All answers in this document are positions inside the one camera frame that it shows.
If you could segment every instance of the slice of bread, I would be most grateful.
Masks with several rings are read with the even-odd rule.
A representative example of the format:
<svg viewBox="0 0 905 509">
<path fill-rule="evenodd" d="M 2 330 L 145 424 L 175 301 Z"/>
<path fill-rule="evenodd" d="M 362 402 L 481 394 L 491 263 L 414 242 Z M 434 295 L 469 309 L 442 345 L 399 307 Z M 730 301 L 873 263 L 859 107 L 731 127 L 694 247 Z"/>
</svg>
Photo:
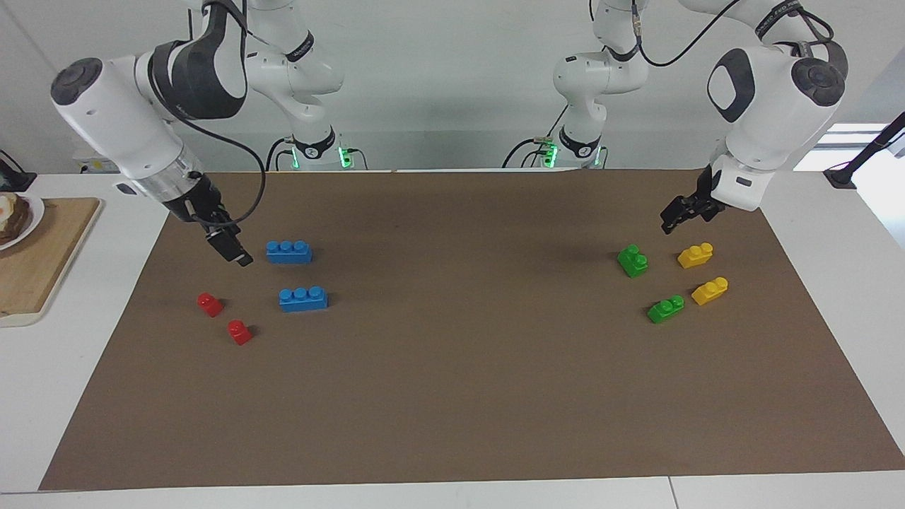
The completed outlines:
<svg viewBox="0 0 905 509">
<path fill-rule="evenodd" d="M 0 193 L 0 245 L 15 240 L 28 223 L 28 202 L 15 193 Z"/>
</svg>

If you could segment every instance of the red lego brick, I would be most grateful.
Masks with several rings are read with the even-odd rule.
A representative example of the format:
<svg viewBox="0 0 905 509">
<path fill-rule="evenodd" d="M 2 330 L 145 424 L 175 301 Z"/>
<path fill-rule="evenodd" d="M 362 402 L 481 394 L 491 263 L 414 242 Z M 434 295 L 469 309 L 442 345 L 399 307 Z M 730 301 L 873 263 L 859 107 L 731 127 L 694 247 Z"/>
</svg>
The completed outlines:
<svg viewBox="0 0 905 509">
<path fill-rule="evenodd" d="M 252 339 L 252 333 L 245 327 L 241 320 L 233 320 L 229 322 L 229 335 L 233 336 L 236 344 L 244 345 Z"/>
<path fill-rule="evenodd" d="M 210 293 L 202 293 L 198 295 L 198 307 L 207 313 L 207 316 L 214 318 L 224 309 L 223 303 L 216 300 Z"/>
</svg>

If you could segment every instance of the blue lego brick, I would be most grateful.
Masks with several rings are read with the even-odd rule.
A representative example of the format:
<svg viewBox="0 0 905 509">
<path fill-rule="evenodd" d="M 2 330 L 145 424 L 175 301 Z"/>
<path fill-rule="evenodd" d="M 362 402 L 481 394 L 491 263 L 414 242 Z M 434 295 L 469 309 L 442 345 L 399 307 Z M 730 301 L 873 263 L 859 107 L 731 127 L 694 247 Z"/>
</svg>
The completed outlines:
<svg viewBox="0 0 905 509">
<path fill-rule="evenodd" d="M 319 286 L 312 286 L 310 290 L 297 288 L 295 292 L 287 288 L 280 292 L 280 307 L 283 312 L 327 309 L 327 304 L 327 292 Z"/>
<path fill-rule="evenodd" d="M 292 243 L 288 240 L 267 243 L 267 259 L 272 264 L 310 264 L 311 247 L 301 240 Z"/>
</svg>

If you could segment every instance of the white plate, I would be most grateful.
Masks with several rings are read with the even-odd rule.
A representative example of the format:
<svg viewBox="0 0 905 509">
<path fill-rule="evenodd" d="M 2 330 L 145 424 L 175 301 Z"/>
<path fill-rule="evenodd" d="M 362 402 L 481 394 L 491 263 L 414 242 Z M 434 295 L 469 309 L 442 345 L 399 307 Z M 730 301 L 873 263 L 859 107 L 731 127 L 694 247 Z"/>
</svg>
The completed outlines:
<svg viewBox="0 0 905 509">
<path fill-rule="evenodd" d="M 44 202 L 39 197 L 28 195 L 25 193 L 16 193 L 19 197 L 28 202 L 28 225 L 25 226 L 25 229 L 22 230 L 22 233 L 19 234 L 15 239 L 7 242 L 4 245 L 0 245 L 0 251 L 4 249 L 9 249 L 16 244 L 22 242 L 24 238 L 26 238 L 29 234 L 31 234 L 35 228 L 38 227 L 38 224 L 41 223 L 41 220 L 44 218 Z"/>
</svg>

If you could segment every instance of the white table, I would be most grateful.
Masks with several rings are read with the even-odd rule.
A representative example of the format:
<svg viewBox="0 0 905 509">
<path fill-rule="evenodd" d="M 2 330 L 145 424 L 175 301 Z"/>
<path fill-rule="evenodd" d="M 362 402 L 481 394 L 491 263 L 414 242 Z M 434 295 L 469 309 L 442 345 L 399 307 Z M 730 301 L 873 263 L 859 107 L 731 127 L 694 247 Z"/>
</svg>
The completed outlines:
<svg viewBox="0 0 905 509">
<path fill-rule="evenodd" d="M 0 330 L 2 507 L 905 507 L 905 472 L 32 493 L 167 217 L 157 204 L 121 195 L 112 188 L 117 180 L 41 176 L 31 189 L 105 204 L 46 316 Z M 763 208 L 902 448 L 905 327 L 896 318 L 905 303 L 905 251 L 857 193 L 831 189 L 820 174 L 777 175 Z"/>
</svg>

